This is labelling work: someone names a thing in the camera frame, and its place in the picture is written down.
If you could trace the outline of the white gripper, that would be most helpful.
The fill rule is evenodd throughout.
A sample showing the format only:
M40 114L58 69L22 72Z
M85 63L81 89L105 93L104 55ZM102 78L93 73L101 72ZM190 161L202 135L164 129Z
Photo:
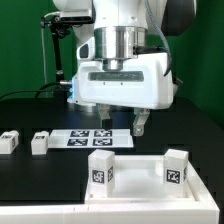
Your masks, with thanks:
M77 49L79 66L72 78L68 101L82 106L98 104L104 130L112 128L109 105L135 108L133 135L142 136L149 109L166 109L173 102L168 53L159 48L156 53L137 54L135 58L124 60L120 71L105 71L103 62L94 58L95 53L94 37Z

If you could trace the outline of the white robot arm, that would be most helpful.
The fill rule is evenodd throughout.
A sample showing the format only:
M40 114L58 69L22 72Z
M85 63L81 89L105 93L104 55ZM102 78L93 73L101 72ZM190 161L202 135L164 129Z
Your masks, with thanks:
M78 70L71 103L98 110L110 129L112 106L134 110L133 134L141 136L152 110L173 102L180 81L172 76L167 43L147 36L183 33L196 15L196 0L53 0L56 19L77 35Z

